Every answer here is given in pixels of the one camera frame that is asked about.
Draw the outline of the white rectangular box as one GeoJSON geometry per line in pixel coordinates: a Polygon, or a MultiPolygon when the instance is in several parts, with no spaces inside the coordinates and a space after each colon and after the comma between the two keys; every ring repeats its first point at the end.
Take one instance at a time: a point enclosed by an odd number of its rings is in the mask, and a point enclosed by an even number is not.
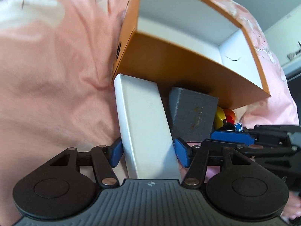
{"type": "Polygon", "coordinates": [[[131,179],[181,179],[156,83],[119,74],[114,79],[125,162],[131,179]]]}

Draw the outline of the yellow round toy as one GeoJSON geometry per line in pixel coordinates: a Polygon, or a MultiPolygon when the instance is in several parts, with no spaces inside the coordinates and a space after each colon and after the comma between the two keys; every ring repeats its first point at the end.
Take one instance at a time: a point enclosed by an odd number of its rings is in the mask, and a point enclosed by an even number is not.
{"type": "Polygon", "coordinates": [[[217,107],[214,116],[214,129],[220,129],[227,122],[226,115],[221,107],[217,107]]]}

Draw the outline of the orange round toy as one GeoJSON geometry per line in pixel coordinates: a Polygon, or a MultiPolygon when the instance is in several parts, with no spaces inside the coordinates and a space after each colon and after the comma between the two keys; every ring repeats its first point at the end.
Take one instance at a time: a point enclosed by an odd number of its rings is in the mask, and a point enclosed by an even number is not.
{"type": "Polygon", "coordinates": [[[236,115],[231,109],[223,109],[224,115],[226,117],[226,121],[230,124],[235,124],[236,115]]]}

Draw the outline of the dark grey fabric box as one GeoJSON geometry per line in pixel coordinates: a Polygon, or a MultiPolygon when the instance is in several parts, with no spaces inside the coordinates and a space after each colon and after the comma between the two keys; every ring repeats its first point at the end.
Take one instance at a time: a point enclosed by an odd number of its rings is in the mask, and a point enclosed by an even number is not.
{"type": "Polygon", "coordinates": [[[173,139],[202,142],[210,137],[219,99],[196,91],[173,88],[169,93],[173,139]]]}

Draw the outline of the orange open storage box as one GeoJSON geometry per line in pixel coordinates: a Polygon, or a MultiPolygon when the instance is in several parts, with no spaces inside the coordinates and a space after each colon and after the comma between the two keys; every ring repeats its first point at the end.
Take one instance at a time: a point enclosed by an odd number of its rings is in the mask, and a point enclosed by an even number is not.
{"type": "Polygon", "coordinates": [[[245,27],[211,0],[129,0],[113,75],[182,87],[237,109],[270,96],[245,27]]]}

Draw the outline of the pink patterned bed duvet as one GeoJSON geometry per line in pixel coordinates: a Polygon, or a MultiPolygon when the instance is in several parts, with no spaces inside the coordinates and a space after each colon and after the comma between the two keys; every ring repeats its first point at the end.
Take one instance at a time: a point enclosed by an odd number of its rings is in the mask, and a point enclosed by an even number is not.
{"type": "Polygon", "coordinates": [[[120,135],[111,74],[127,4],[1,0],[1,225],[20,220],[20,179],[120,135]]]}

